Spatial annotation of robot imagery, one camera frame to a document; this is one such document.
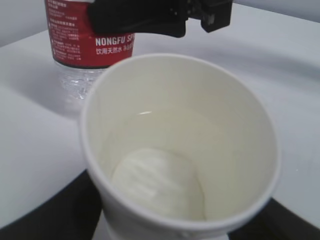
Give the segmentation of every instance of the white surface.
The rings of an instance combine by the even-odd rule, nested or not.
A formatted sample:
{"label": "white surface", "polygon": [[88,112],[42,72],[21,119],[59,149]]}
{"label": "white surface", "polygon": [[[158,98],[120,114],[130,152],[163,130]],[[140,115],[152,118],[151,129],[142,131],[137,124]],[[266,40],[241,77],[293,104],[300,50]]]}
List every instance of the white surface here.
{"label": "white surface", "polygon": [[234,0],[234,2],[320,23],[319,0]]}
{"label": "white surface", "polygon": [[[266,204],[279,179],[275,132],[261,103],[233,75],[193,57],[149,54],[111,66],[87,96],[80,123],[88,171],[103,208],[110,216],[117,216],[110,218],[110,225],[132,239],[169,240],[178,235],[204,239],[226,234],[248,222]],[[188,159],[189,164],[180,166],[188,161],[170,159],[168,173],[164,170],[167,167],[160,165],[167,166],[164,159],[170,155],[157,158],[158,152],[147,150],[143,151],[144,157],[138,154],[138,165],[144,170],[141,172],[134,166],[138,158],[135,153],[127,158],[128,153],[141,148],[172,151]],[[128,168],[138,173],[139,180],[133,180],[128,171],[120,177],[120,169],[128,161],[119,160],[126,158],[131,159]],[[158,168],[152,175],[157,180],[149,176],[150,189],[142,182],[146,173],[150,175],[148,171],[154,171],[155,163]],[[198,183],[191,177],[196,174],[193,166]],[[162,217],[169,206],[166,199],[158,195],[151,201],[162,204],[161,211],[148,203],[150,196],[137,186],[131,185],[129,189],[136,191],[130,195],[126,192],[127,197],[123,197],[105,178],[107,174],[111,179],[112,172],[120,191],[126,188],[125,175],[128,182],[144,191],[166,192],[170,203],[176,204],[170,208],[177,211],[167,209],[170,218]],[[202,189],[203,199],[168,193],[163,179],[178,188],[179,194],[201,196]],[[174,198],[184,199],[175,202]],[[186,200],[192,201],[187,203],[193,206],[188,207],[193,211],[192,218],[178,213],[177,206],[183,208]],[[204,208],[199,211],[203,202]],[[204,214],[208,221],[195,221],[204,216],[194,213]],[[183,221],[186,217],[192,221]]]}
{"label": "white surface", "polygon": [[[242,78],[262,99],[280,134],[283,173],[274,197],[320,228],[319,39],[318,23],[235,5],[230,27],[205,34],[196,21],[189,21],[187,36],[182,39],[137,34],[134,52],[136,55],[154,52],[191,55],[221,65]],[[8,114],[1,120],[5,125],[1,131],[7,133],[12,144],[24,150],[23,154],[9,150],[5,144],[10,141],[0,138],[1,149],[6,149],[5,155],[0,152],[1,166],[6,166],[0,168],[0,191],[6,193],[1,194],[6,197],[0,200],[4,204],[0,206],[0,226],[3,226],[53,196],[84,166],[79,160],[76,123],[61,117],[70,112],[56,80],[48,33],[0,48],[0,62],[0,87],[7,86],[13,91],[1,90],[4,94],[0,95],[0,114]],[[21,115],[16,118],[9,114],[11,112],[32,113],[27,118],[29,124]],[[41,125],[47,122],[48,127]],[[69,133],[69,129],[73,129],[74,134]],[[46,131],[49,131],[45,134],[48,138],[30,141],[29,133]],[[13,140],[17,135],[20,142]],[[45,162],[46,157],[35,155],[35,150],[40,149],[35,145],[45,149],[43,143],[51,155],[59,153],[61,158],[49,157]],[[30,171],[21,171],[22,176],[14,171],[6,172],[16,169],[11,163],[23,161],[28,162]],[[44,164],[41,171],[31,168],[39,163]],[[19,184],[17,188],[9,188],[9,183],[16,182],[16,178],[21,179],[22,186],[28,179],[36,184],[27,184],[30,189],[23,188],[23,191]]]}
{"label": "white surface", "polygon": [[47,29],[44,0],[0,1],[0,47]]}

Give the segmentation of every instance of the cup rim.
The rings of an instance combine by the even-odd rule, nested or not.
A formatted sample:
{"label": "cup rim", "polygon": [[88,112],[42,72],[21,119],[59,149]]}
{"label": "cup rim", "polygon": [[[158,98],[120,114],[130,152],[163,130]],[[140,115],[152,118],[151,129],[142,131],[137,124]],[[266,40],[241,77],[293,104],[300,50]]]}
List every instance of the cup rim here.
{"label": "cup rim", "polygon": [[[171,218],[153,213],[150,210],[126,199],[121,194],[121,192],[118,191],[111,184],[111,182],[108,180],[108,178],[105,176],[105,174],[101,170],[98,162],[95,160],[94,154],[90,148],[90,144],[88,141],[89,138],[88,138],[88,133],[86,131],[88,119],[86,116],[88,115],[89,106],[90,106],[90,103],[92,102],[93,97],[95,96],[96,90],[99,88],[99,86],[103,82],[107,81],[108,75],[112,74],[112,72],[114,71],[117,71],[122,66],[129,64],[130,62],[140,60],[140,59],[145,59],[145,58],[163,58],[163,57],[194,61],[199,64],[203,64],[203,65],[207,65],[208,67],[215,68],[216,70],[221,71],[226,75],[229,75],[234,80],[236,80],[243,88],[245,88],[248,94],[251,94],[251,96],[256,100],[259,106],[264,110],[264,113],[268,118],[267,120],[269,121],[269,124],[271,126],[271,131],[275,140],[275,148],[276,148],[275,149],[276,150],[275,171],[273,173],[273,176],[271,177],[271,181],[268,183],[263,194],[261,194],[258,197],[257,201],[254,204],[252,204],[250,207],[244,209],[243,211],[231,217],[227,217],[222,220],[212,220],[212,221],[187,221],[187,220],[171,219]],[[79,127],[80,127],[80,141],[81,141],[83,152],[85,155],[85,161],[86,161],[89,175],[91,174],[94,175],[95,178],[98,179],[99,183],[102,185],[103,189],[105,191],[108,191],[112,195],[112,197],[121,204],[121,207],[126,208],[127,210],[131,211],[132,213],[139,216],[140,218],[143,218],[156,225],[160,225],[166,228],[188,230],[188,231],[210,231],[212,229],[223,229],[228,226],[230,227],[236,226],[244,222],[245,220],[253,217],[266,205],[266,203],[269,201],[269,199],[272,196],[272,192],[277,186],[277,183],[281,174],[282,160],[281,160],[281,151],[280,151],[281,147],[280,147],[279,137],[276,132],[274,121],[270,117],[269,112],[266,110],[266,108],[264,107],[260,99],[256,96],[254,92],[252,92],[250,88],[248,88],[244,83],[242,83],[238,79],[238,77],[233,75],[231,72],[223,69],[222,67],[214,63],[211,63],[196,57],[192,57],[192,56],[173,54],[173,53],[152,53],[152,54],[133,56],[125,60],[122,60],[116,63],[115,65],[112,65],[105,72],[103,72],[95,81],[95,83],[92,85],[92,88],[89,91],[84,102],[84,106],[80,116]]]}

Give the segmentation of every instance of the black clip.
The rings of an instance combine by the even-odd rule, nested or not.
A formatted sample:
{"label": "black clip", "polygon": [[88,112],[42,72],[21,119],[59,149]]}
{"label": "black clip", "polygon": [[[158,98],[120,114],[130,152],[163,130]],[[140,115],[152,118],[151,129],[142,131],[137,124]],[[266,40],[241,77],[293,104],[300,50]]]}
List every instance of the black clip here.
{"label": "black clip", "polygon": [[95,0],[87,8],[98,35],[154,33],[172,37],[186,34],[188,18],[201,20],[206,32],[230,24],[232,0]]}

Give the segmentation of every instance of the water in cup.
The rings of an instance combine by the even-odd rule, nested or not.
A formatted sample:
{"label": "water in cup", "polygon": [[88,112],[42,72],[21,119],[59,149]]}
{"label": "water in cup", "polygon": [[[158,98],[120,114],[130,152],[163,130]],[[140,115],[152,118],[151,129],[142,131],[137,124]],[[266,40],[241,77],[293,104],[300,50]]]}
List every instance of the water in cup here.
{"label": "water in cup", "polygon": [[[101,168],[126,198],[189,221],[232,214],[239,193],[235,161],[233,143],[219,125],[182,107],[127,117],[109,132],[100,153]],[[202,178],[207,174],[216,182]],[[215,194],[204,194],[208,188]]]}

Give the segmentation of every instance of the white wall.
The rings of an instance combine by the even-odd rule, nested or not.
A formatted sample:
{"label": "white wall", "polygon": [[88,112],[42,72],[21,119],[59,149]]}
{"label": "white wall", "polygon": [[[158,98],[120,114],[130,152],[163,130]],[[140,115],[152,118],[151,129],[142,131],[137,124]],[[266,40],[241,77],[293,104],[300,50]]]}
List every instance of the white wall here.
{"label": "white wall", "polygon": [[45,29],[44,0],[0,0],[0,47]]}
{"label": "white wall", "polygon": [[320,23],[320,0],[234,0],[234,2]]}

